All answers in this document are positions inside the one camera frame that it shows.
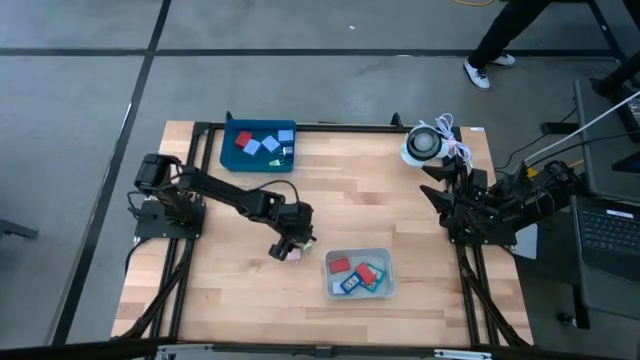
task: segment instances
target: colored block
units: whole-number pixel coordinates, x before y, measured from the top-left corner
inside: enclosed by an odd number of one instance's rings
[[[236,145],[244,149],[249,143],[249,140],[251,140],[251,133],[248,131],[240,131],[240,134],[236,138]]]
[[[278,141],[283,144],[293,142],[293,130],[278,130]]]
[[[333,295],[344,295],[344,290],[340,286],[340,281],[333,282]]]
[[[352,292],[353,289],[356,288],[356,286],[360,285],[361,281],[362,280],[360,280],[358,274],[353,273],[349,275],[347,280],[343,281],[342,284],[340,284],[340,287],[342,288],[342,290],[344,290],[345,294],[348,294]]]
[[[282,156],[284,156],[284,157],[293,156],[293,147],[291,147],[291,146],[283,147],[282,148]]]
[[[373,275],[376,276],[376,282],[379,283],[379,282],[382,281],[382,279],[384,279],[384,271],[382,271],[382,270],[378,269],[377,267],[375,267],[375,266],[373,266],[371,264],[368,264],[368,263],[367,263],[367,266],[369,267],[369,270],[371,270]]]
[[[269,135],[262,140],[262,145],[264,145],[264,147],[266,147],[270,152],[274,152],[280,146],[280,143],[278,140],[274,139],[273,136]]]
[[[332,274],[349,269],[351,269],[351,264],[349,264],[348,258],[333,260],[329,263],[329,272]]]
[[[376,276],[369,270],[367,263],[361,263],[356,266],[356,273],[366,285],[371,285],[376,281]]]
[[[287,261],[300,260],[300,258],[302,258],[302,250],[300,248],[292,249],[287,254]]]
[[[372,284],[369,284],[369,285],[366,285],[363,282],[360,283],[360,286],[367,289],[369,292],[376,292],[378,285],[380,285],[380,281],[374,281]]]
[[[251,139],[249,140],[249,142],[247,143],[247,146],[245,146],[244,150],[242,151],[253,156],[258,152],[259,149],[260,149],[260,143]]]

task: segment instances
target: blue tray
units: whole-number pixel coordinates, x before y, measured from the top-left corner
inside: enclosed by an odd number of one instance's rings
[[[235,141],[241,131],[251,132],[252,139],[262,141],[271,135],[278,139],[278,130],[293,130],[293,143],[280,145],[273,153],[264,146],[251,156],[236,146]],[[247,172],[291,172],[293,171],[293,159],[295,158],[296,122],[293,120],[227,120],[224,126],[224,140],[220,153],[220,163],[229,171]],[[284,146],[292,147],[293,156],[282,156]],[[281,166],[269,166],[269,162],[280,160]]]

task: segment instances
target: concrete floor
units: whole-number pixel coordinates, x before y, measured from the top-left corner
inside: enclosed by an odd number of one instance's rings
[[[146,48],[160,6],[160,0],[4,0],[0,47]],[[501,6],[448,0],[182,0],[171,6],[159,47],[471,49]],[[623,7],[601,7],[625,52],[633,52],[639,34]],[[515,49],[606,47],[584,4],[552,4],[512,44]],[[104,340],[110,334],[134,228],[125,193],[142,156],[157,150],[165,121],[218,121],[231,110],[237,117],[386,124],[397,111],[410,124],[451,112],[458,125],[487,129],[494,163],[500,165],[513,149],[539,136],[539,123],[558,120],[573,108],[575,79],[601,76],[616,66],[588,59],[520,59],[513,69],[489,69],[493,88],[480,92],[462,72],[462,62],[156,58],[69,340]],[[35,242],[5,237],[0,244],[0,348],[45,341],[141,63],[140,57],[0,57],[0,118],[5,119],[0,149],[6,154],[0,160],[0,217],[40,229]],[[538,345],[634,356],[638,322],[594,313],[589,332],[562,328],[552,316],[559,309],[572,311],[569,290],[536,279],[522,283]]]

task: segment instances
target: shoe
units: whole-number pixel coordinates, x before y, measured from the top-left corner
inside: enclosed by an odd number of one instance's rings
[[[469,80],[471,80],[473,85],[477,86],[480,90],[489,90],[491,84],[489,83],[485,69],[476,69],[469,64],[469,60],[465,60],[464,70],[467,72],[467,75],[469,75]]]
[[[513,56],[511,56],[509,54],[502,53],[502,55],[500,55],[497,58],[491,60],[489,63],[491,63],[493,65],[498,65],[498,66],[509,67],[509,66],[513,66],[513,65],[516,64],[516,58],[514,58]]]

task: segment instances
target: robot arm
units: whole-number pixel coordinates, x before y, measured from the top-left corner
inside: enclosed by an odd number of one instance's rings
[[[171,168],[179,172],[171,177]],[[250,221],[268,225],[280,234],[269,255],[284,260],[295,247],[315,241],[311,215],[313,208],[304,202],[286,204],[281,194],[260,188],[243,190],[220,179],[203,174],[195,167],[184,167],[174,156],[145,156],[134,185],[146,195],[153,195],[165,208],[165,217],[175,226],[190,226],[197,217],[189,193],[220,201],[234,207]]]
[[[585,193],[582,181],[564,162],[552,161],[533,177],[518,169],[487,187],[487,173],[466,167],[456,157],[443,167],[424,166],[434,179],[446,179],[450,190],[420,189],[440,214],[457,244],[515,245],[514,234],[543,220],[569,203],[569,196]]]

